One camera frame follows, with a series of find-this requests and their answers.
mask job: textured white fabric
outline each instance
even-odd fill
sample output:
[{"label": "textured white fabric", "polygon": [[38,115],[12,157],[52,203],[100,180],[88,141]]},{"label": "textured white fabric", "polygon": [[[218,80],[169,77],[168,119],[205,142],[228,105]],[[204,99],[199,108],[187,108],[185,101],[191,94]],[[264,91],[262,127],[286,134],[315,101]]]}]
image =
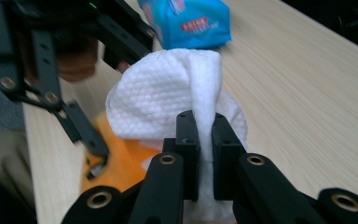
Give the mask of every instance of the textured white fabric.
[{"label": "textured white fabric", "polygon": [[215,112],[231,123],[245,145],[247,125],[241,108],[221,91],[220,55],[211,50],[171,49],[145,56],[130,67],[109,92],[106,113],[114,133],[125,139],[144,139],[144,144],[174,138],[176,116],[193,110],[199,132],[200,196],[186,202],[191,220],[208,223],[234,222],[230,202],[213,199],[211,131]]}]

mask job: orange cloth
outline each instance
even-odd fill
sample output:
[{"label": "orange cloth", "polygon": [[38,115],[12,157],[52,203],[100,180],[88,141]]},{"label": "orange cloth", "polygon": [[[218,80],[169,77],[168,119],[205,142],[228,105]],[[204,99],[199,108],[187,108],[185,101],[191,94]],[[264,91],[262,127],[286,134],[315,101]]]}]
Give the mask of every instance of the orange cloth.
[{"label": "orange cloth", "polygon": [[101,185],[110,186],[122,192],[142,181],[146,174],[142,163],[159,154],[160,151],[141,146],[139,140],[118,138],[109,125],[106,113],[97,117],[94,127],[108,146],[110,154],[104,171],[99,176],[88,180],[86,176],[90,168],[99,164],[102,158],[86,152],[81,192]]}]

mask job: wood grain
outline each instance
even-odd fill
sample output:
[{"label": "wood grain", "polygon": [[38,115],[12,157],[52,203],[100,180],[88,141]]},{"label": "wood grain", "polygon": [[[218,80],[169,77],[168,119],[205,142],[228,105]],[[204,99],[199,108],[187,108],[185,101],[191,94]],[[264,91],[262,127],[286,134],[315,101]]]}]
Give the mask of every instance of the wood grain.
[{"label": "wood grain", "polygon": [[[224,89],[248,121],[248,151],[272,159],[312,197],[331,187],[358,194],[358,47],[280,1],[225,2],[233,41],[218,51]],[[100,62],[96,77],[62,89],[91,119],[118,79]],[[78,196],[82,146],[48,112],[24,111],[38,219],[59,223]]]}]

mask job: black metal bracket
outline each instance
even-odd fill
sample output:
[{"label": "black metal bracket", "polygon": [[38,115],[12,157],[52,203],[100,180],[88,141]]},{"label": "black metal bracket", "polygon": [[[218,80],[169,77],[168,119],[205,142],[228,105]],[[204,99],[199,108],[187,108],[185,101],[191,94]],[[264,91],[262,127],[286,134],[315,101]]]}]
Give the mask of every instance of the black metal bracket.
[{"label": "black metal bracket", "polygon": [[[149,53],[154,32],[123,0],[71,4],[57,5],[63,5],[65,10],[75,7],[73,15],[67,15],[64,9],[54,8],[57,12],[48,10],[48,6],[37,7],[36,1],[0,0],[0,90],[10,100],[46,109],[56,116],[72,142],[80,140],[91,153],[107,157],[107,146],[80,106],[76,102],[67,105],[62,100],[56,43],[78,33],[93,36],[105,44],[104,58],[116,68],[121,60],[133,64]],[[15,29],[28,33],[32,39],[37,85],[25,80],[24,59]]]}]

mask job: blue package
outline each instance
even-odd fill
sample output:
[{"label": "blue package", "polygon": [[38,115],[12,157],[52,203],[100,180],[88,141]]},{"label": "blue package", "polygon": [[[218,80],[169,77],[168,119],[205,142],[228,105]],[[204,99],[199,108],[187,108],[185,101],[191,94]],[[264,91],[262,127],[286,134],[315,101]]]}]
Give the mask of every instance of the blue package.
[{"label": "blue package", "polygon": [[138,0],[164,49],[210,49],[231,40],[221,0]]}]

